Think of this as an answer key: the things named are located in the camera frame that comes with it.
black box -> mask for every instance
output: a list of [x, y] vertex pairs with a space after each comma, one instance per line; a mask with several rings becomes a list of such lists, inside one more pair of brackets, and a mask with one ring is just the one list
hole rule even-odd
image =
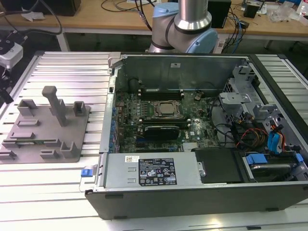
[[[178, 2], [178, 0], [168, 0], [168, 2]], [[223, 28], [226, 23], [231, 0], [209, 0], [207, 11], [212, 15], [212, 28]]]
[[260, 6], [250, 5], [248, 4], [244, 11], [244, 17], [246, 18], [255, 18], [257, 11]]
[[[37, 0], [0, 0], [6, 11], [21, 11], [22, 8], [30, 9]], [[78, 11], [81, 0], [45, 0], [46, 4], [56, 15], [74, 16]], [[51, 14], [40, 2], [35, 8], [36, 12]]]

sticker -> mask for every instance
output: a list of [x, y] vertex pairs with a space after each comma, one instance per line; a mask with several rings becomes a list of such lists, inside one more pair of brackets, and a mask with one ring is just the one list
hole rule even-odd
[[173, 158], [139, 159], [139, 185], [176, 185], [177, 176]]
[[172, 63], [171, 68], [180, 68], [181, 64], [180, 63]]
[[138, 162], [139, 156], [138, 155], [126, 155], [125, 162]]

workbench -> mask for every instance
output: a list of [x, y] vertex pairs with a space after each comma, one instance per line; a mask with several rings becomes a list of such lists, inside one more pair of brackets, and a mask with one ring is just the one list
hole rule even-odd
[[[258, 58], [307, 121], [308, 103], [305, 99], [308, 85], [304, 77], [288, 60], [277, 55], [259, 55]], [[95, 177], [82, 178], [81, 181], [80, 173], [85, 166], [97, 164], [99, 159], [109, 80], [107, 59], [108, 53], [105, 52], [46, 52], [36, 55], [11, 92], [14, 102], [0, 108], [1, 143], [19, 115], [17, 105], [22, 99], [33, 99], [36, 104], [48, 104], [48, 100], [41, 96], [44, 86], [56, 86], [59, 99], [63, 99], [66, 104], [84, 101], [91, 107], [79, 162], [0, 165], [1, 231], [25, 228], [31, 231], [236, 231], [247, 230], [247, 226], [271, 231], [307, 230], [308, 200], [278, 212], [100, 219], [82, 192], [93, 186]], [[267, 89], [264, 86], [260, 89], [271, 102], [271, 96], [266, 94]]]
[[[232, 9], [239, 4], [240, 0], [232, 1]], [[94, 34], [130, 34], [130, 35], [150, 35], [151, 31], [141, 21], [135, 12], [108, 12], [101, 8], [102, 0], [82, 0], [79, 12], [73, 17], [59, 16], [64, 27], [64, 33], [57, 36], [62, 51], [70, 51], [66, 33], [94, 33]], [[107, 1], [104, 7], [116, 10], [111, 1]], [[122, 3], [121, 7], [134, 7], [132, 3]], [[304, 26], [298, 21], [272, 23], [267, 15], [256, 15], [254, 19], [244, 18], [243, 12], [235, 8], [233, 12], [250, 23], [244, 38], [264, 39], [264, 40], [290, 40], [308, 41], [308, 26]], [[153, 7], [144, 6], [144, 12], [150, 24], [152, 24]], [[46, 15], [42, 21], [29, 22], [20, 15], [9, 15], [8, 19], [19, 30], [29, 28], [58, 31], [56, 20], [51, 15]], [[12, 29], [4, 19], [0, 20], [0, 29]], [[219, 41], [215, 47], [215, 53], [221, 53], [225, 40], [234, 32], [234, 24], [227, 20], [223, 29], [217, 29]]]

3d printed holder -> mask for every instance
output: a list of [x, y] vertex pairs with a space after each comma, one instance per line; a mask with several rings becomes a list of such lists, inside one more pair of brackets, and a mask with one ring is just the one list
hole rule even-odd
[[50, 106], [21, 100], [19, 117], [0, 149], [0, 164], [77, 162], [88, 123], [90, 107], [84, 102], [66, 106], [55, 86], [42, 95]]

blue latch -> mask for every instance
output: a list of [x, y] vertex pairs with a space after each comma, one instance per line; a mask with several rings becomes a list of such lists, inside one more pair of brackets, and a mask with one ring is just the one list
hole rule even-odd
[[93, 169], [83, 169], [81, 171], [81, 177], [93, 177]]
[[246, 160], [248, 162], [249, 165], [253, 165], [253, 164], [266, 164], [268, 161], [265, 158], [264, 154], [249, 154], [248, 156], [246, 156]]
[[270, 132], [269, 133], [269, 138], [268, 138], [268, 149], [275, 154], [279, 154], [277, 151], [277, 146], [280, 141], [280, 135], [278, 133]]
[[300, 163], [300, 162], [303, 162], [304, 161], [304, 158], [302, 157], [302, 155], [301, 154], [299, 154], [299, 153], [296, 153], [296, 159], [297, 159], [297, 161]]

